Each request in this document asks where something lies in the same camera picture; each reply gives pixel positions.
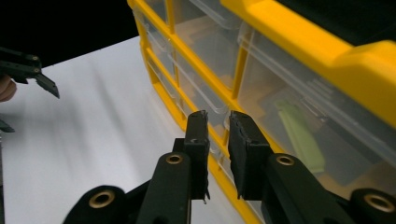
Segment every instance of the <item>black background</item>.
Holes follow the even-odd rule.
[[[138,35],[126,0],[0,0],[0,46],[60,63]]]

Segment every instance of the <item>yellow storage organizer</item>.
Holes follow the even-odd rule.
[[[275,152],[297,156],[328,190],[396,195],[396,43],[353,46],[272,0],[128,0],[154,89],[185,130],[209,116],[209,169],[246,223],[227,150],[231,110]]]

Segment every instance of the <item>white surface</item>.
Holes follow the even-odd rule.
[[[43,70],[61,99],[31,80],[0,104],[7,224],[62,223],[100,185],[129,191],[184,137],[152,89],[139,37]],[[242,223],[210,176],[212,200],[192,204],[191,223]]]

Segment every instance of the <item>green object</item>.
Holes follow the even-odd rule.
[[[298,106],[281,100],[276,102],[276,108],[296,156],[312,173],[323,172],[325,159]]]

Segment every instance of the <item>finger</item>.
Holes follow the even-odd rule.
[[[15,95],[16,91],[17,91],[17,85],[15,84],[15,82],[13,81],[9,82],[6,89],[2,93],[0,93],[0,102],[5,102],[10,100]]]
[[[6,90],[10,82],[11,82],[11,77],[7,75],[0,77],[0,93]]]

